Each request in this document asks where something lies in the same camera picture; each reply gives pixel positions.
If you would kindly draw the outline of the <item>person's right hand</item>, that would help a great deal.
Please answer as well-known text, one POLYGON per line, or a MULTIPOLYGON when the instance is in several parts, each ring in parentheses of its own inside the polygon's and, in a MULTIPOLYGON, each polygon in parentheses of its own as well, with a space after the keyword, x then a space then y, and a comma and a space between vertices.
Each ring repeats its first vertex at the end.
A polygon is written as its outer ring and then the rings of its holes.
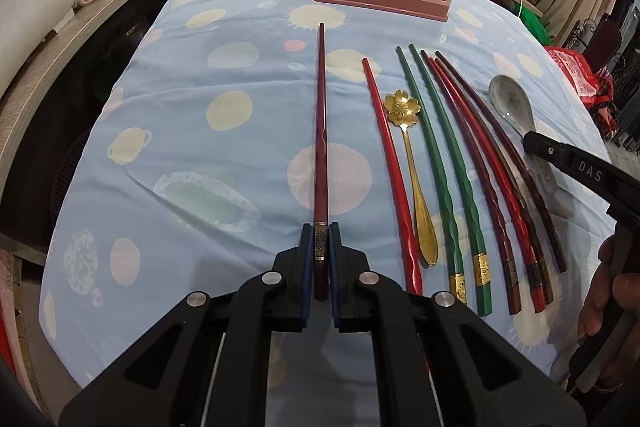
POLYGON ((614 298, 618 305, 634 314, 636 321, 614 358, 603 369, 597 382, 600 389, 620 387, 631 373, 639 358, 639 275, 623 273, 613 277, 611 274, 612 257, 615 251, 615 237, 610 236, 601 245, 598 258, 600 265, 591 279, 588 294, 580 310, 577 335, 582 340, 594 336, 603 323, 605 305, 614 298))

